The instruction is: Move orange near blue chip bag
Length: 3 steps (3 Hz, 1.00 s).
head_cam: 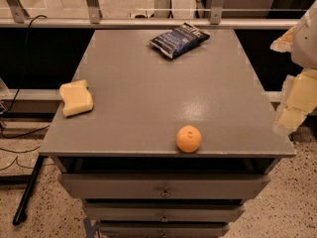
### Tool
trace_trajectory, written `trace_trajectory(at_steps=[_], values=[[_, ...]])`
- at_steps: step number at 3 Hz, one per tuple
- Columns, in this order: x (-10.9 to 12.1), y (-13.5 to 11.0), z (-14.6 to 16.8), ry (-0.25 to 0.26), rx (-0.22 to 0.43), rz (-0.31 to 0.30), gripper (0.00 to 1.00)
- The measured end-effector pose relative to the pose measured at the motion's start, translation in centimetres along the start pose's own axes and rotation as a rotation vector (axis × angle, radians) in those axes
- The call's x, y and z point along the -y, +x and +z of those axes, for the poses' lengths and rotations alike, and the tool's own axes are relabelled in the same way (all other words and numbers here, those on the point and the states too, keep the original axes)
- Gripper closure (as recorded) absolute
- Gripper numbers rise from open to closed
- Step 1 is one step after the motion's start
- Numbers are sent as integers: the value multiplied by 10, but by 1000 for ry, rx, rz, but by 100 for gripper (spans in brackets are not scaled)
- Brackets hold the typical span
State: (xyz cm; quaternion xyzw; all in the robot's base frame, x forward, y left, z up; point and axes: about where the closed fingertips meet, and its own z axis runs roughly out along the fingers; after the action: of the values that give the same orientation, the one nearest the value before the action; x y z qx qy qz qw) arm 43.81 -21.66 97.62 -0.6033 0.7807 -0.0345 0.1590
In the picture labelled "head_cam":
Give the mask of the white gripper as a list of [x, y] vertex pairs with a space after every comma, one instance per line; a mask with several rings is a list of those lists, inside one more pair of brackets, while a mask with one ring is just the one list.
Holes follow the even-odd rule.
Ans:
[[288, 75], [282, 86], [272, 130], [287, 136], [317, 108], [317, 0], [296, 27], [274, 40], [269, 48], [279, 53], [291, 52], [294, 63], [308, 67], [296, 76]]

